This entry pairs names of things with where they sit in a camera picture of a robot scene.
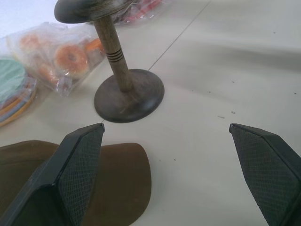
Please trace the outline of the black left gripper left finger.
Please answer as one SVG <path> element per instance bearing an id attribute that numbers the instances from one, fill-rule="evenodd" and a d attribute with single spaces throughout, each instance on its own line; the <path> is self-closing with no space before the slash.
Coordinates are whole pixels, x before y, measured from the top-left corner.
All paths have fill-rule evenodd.
<path id="1" fill-rule="evenodd" d="M 80 226 L 97 176 L 104 125 L 68 134 L 29 177 L 0 226 Z"/>

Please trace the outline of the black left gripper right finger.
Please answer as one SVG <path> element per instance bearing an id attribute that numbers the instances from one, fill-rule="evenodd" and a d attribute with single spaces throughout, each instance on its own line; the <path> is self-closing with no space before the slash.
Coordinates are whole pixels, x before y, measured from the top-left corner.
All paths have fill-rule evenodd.
<path id="1" fill-rule="evenodd" d="M 301 226 L 301 157 L 278 135 L 232 123 L 245 182 L 269 226 Z"/>

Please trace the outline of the dark wooden hat stand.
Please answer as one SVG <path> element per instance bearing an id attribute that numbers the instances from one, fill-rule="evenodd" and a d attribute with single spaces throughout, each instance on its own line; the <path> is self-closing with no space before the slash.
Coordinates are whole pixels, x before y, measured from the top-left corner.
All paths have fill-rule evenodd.
<path id="1" fill-rule="evenodd" d="M 129 69 L 111 16 L 134 0 L 58 0 L 55 18 L 66 24 L 93 22 L 105 49 L 113 75 L 97 89 L 94 106 L 106 121 L 128 123 L 140 120 L 157 109 L 165 88 L 154 73 Z"/>

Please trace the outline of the brown baseball cap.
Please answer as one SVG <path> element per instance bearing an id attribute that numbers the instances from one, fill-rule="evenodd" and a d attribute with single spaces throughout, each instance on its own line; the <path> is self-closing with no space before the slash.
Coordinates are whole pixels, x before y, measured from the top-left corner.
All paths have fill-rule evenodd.
<path id="1" fill-rule="evenodd" d="M 0 221 L 32 173 L 58 145 L 29 140 L 0 147 Z M 130 226 L 151 197 L 151 170 L 137 143 L 104 145 L 91 201 L 81 226 Z"/>

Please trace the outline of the stack of colourful round plates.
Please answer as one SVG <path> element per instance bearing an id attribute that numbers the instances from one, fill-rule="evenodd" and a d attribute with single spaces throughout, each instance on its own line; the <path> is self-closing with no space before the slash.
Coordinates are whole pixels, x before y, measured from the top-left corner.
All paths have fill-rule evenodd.
<path id="1" fill-rule="evenodd" d="M 14 121 L 32 105 L 37 80 L 12 58 L 0 58 L 0 127 Z"/>

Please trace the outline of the clear bag of toy donuts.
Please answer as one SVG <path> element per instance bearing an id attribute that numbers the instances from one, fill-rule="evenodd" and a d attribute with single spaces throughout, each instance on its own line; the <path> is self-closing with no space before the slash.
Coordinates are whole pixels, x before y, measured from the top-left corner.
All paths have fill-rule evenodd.
<path id="1" fill-rule="evenodd" d="M 44 86 L 68 96 L 104 59 L 91 25 L 69 28 L 44 22 L 4 37 L 10 54 Z"/>

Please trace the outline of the clear bag of red items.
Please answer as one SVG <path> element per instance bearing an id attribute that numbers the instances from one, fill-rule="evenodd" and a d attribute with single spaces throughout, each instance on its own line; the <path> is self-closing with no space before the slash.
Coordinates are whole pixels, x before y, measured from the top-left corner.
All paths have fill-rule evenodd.
<path id="1" fill-rule="evenodd" d="M 114 24 L 135 23 L 153 18 L 173 0 L 134 0 L 130 6 L 112 16 Z"/>

